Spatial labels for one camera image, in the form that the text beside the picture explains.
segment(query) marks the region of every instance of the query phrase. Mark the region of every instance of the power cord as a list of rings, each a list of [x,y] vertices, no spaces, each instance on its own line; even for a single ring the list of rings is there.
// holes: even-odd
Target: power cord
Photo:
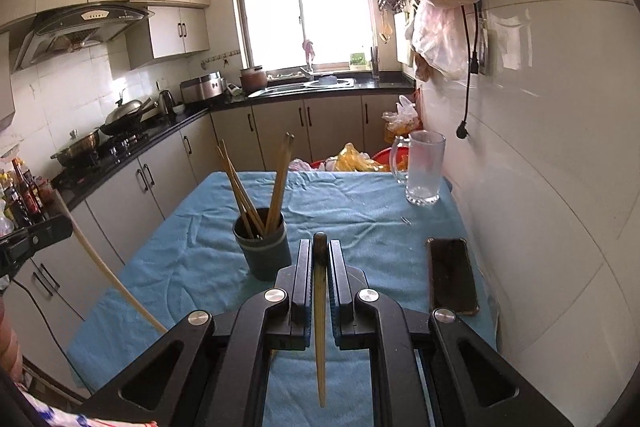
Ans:
[[[33,304],[35,304],[37,310],[40,312],[40,315],[42,316],[42,320],[44,321],[47,330],[49,330],[49,334],[51,335],[51,338],[53,339],[53,341],[56,343],[56,346],[58,346],[58,349],[60,350],[60,353],[62,353],[62,356],[65,357],[65,360],[67,361],[67,363],[69,364],[69,366],[71,367],[71,369],[73,369],[73,371],[75,372],[76,375],[78,375],[78,378],[80,379],[80,381],[82,382],[82,384],[86,387],[87,391],[89,392],[89,394],[93,394],[94,391],[92,391],[92,389],[89,387],[89,385],[84,381],[84,379],[80,376],[80,373],[78,372],[78,370],[76,369],[76,367],[73,365],[73,363],[71,363],[71,360],[69,360],[69,357],[66,355],[65,350],[62,349],[62,346],[60,346],[60,343],[58,342],[58,339],[56,338],[56,336],[53,333],[53,330],[51,329],[51,326],[49,326],[49,321],[47,320],[47,317],[44,315],[44,312],[42,311],[42,309],[40,308],[40,305],[38,304],[38,302],[36,301],[36,299],[33,297],[33,294],[29,291],[28,288],[25,288],[25,286],[23,286],[19,281],[17,280],[13,280],[13,283],[15,285],[17,285],[18,287],[22,288],[24,291],[27,292],[27,295],[31,298],[31,301],[33,301]]]
[[[471,84],[471,73],[478,74],[480,70],[480,65],[478,63],[478,5],[474,3],[474,15],[476,19],[476,34],[474,36],[474,51],[471,54],[471,44],[469,42],[469,28],[466,24],[466,12],[465,7],[461,6],[462,9],[462,21],[465,24],[465,37],[466,37],[466,56],[468,58],[468,67],[466,68],[466,96],[465,96],[465,116],[460,122],[460,125],[456,129],[456,136],[461,140],[465,139],[469,136],[469,131],[466,130],[466,117],[469,114],[469,87]]]

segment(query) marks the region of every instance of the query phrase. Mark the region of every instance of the countertop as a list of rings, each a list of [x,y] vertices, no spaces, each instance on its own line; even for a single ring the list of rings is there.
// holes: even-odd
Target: countertop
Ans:
[[[370,73],[345,74],[343,78],[356,77],[353,87],[339,87],[335,89],[308,88],[305,92],[294,94],[267,94],[255,98],[246,96],[231,97],[228,94],[217,97],[204,104],[190,104],[184,113],[174,118],[154,116],[142,122],[142,131],[148,136],[142,142],[134,145],[129,154],[119,157],[117,162],[105,162],[94,169],[83,172],[71,172],[65,169],[53,179],[54,187],[58,188],[69,210],[73,210],[89,197],[98,187],[109,180],[117,172],[129,165],[138,156],[148,151],[164,138],[177,132],[191,122],[203,117],[209,112],[217,112],[235,107],[248,107],[263,103],[282,102],[284,100],[304,100],[328,96],[348,96],[357,94],[411,94],[415,90],[412,79],[399,71],[381,71],[381,80],[373,80]]]

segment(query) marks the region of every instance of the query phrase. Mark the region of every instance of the blue tablecloth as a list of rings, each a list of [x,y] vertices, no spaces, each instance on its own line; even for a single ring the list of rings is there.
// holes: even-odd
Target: blue tablecloth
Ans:
[[[256,206],[268,206],[273,172],[242,172]],[[465,237],[449,189],[429,207],[408,203],[388,173],[290,172],[282,213],[296,261],[300,239],[326,232],[339,239],[347,264],[401,306],[428,311],[428,237]],[[235,242],[236,202],[223,173],[210,175],[156,230],[119,273],[123,284],[167,328],[194,309],[237,309],[268,287],[250,274]],[[487,295],[470,252],[480,312],[465,321],[495,347]],[[264,426],[372,426],[367,351],[340,351],[327,328],[327,406],[318,405],[312,348],[279,351],[270,373]],[[84,380],[98,389],[158,339],[158,332],[109,290],[68,348]]]

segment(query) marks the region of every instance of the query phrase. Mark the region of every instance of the black phone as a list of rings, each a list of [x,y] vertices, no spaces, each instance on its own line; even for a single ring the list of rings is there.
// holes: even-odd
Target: black phone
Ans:
[[[478,295],[466,241],[431,237],[427,248],[431,310],[448,308],[459,315],[477,314]]]

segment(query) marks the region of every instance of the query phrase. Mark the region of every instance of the glass pitcher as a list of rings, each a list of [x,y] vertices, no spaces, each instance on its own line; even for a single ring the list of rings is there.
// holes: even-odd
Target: glass pitcher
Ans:
[[[418,206],[435,203],[440,199],[440,176],[446,138],[435,131],[411,131],[409,138],[396,136],[391,146],[390,165],[398,183],[406,184],[406,199]],[[398,146],[409,147],[409,166],[398,170]]]

